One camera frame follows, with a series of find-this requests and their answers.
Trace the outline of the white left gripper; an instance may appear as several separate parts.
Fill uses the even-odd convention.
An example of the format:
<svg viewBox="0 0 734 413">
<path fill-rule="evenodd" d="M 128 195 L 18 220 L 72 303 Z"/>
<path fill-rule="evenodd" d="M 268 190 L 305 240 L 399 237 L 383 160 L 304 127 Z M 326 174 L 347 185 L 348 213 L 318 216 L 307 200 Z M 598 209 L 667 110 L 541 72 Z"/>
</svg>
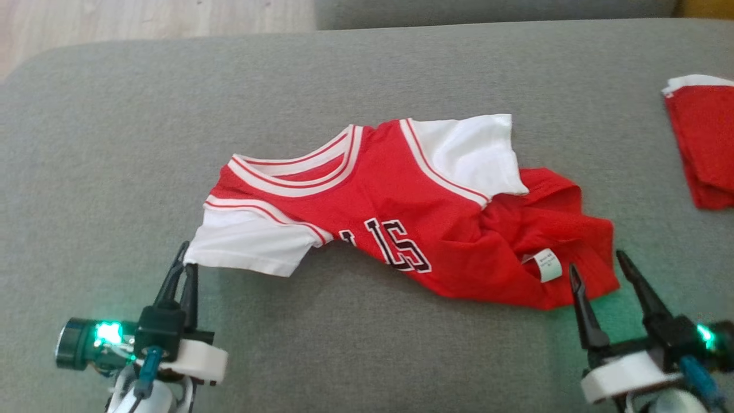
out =
<svg viewBox="0 0 734 413">
<path fill-rule="evenodd" d="M 181 295 L 181 309 L 185 312 L 183 328 L 184 332 L 194 332 L 198 327 L 198 265 L 185 266 L 184 256 L 187 248 L 189 241 L 183 241 L 167 271 L 162 287 L 155 296 L 153 307 L 175 309 L 180 306 L 176 296 L 185 269 L 186 280 Z M 180 342 L 176 360 L 160 363 L 157 379 L 174 382 L 189 377 L 197 384 L 208 383 L 216 386 L 222 383 L 227 374 L 229 353 L 214 346 L 214 338 L 213 331 L 196 331 L 185 335 Z"/>
</svg>

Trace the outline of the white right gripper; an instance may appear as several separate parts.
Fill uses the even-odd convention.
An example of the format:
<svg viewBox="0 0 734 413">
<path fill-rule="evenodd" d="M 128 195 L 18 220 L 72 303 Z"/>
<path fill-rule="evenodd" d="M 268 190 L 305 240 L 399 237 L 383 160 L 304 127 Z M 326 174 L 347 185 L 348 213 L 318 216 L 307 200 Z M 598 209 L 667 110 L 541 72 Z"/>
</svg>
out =
<svg viewBox="0 0 734 413">
<path fill-rule="evenodd" d="M 622 274 L 635 290 L 645 329 L 652 332 L 654 326 L 671 321 L 671 311 L 626 251 L 616 250 L 616 258 Z M 656 363 L 658 351 L 652 339 L 642 337 L 611 344 L 600 327 L 575 264 L 569 265 L 569 280 L 580 346 L 587 353 L 589 363 L 580 379 L 580 389 L 587 404 L 634 404 L 643 396 L 658 398 L 685 389 L 681 373 L 666 373 Z"/>
</svg>

